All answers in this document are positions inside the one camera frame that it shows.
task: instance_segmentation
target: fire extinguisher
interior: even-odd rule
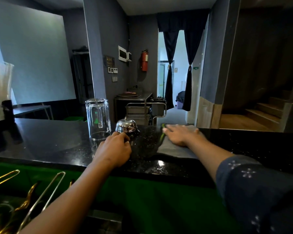
[[[149,50],[145,49],[141,53],[141,70],[147,71],[147,62],[149,60]]]

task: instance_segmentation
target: navy patterned sleeve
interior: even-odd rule
[[[235,155],[220,164],[216,186],[245,233],[293,233],[293,175]]]

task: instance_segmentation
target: glass mug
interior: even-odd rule
[[[86,101],[89,137],[100,141],[111,135],[111,121],[108,100],[92,98]]]

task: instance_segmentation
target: hand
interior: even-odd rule
[[[199,129],[191,131],[186,126],[167,125],[167,128],[164,128],[163,132],[171,142],[179,146],[187,146],[188,141],[194,137],[197,139],[205,139],[203,135],[200,135]]]
[[[107,139],[100,143],[94,155],[93,162],[108,162],[112,169],[124,165],[131,154],[131,147],[128,135],[114,132]]]

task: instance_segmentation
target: door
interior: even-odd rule
[[[164,97],[164,85],[165,85],[165,64],[160,63],[158,73],[158,96]]]

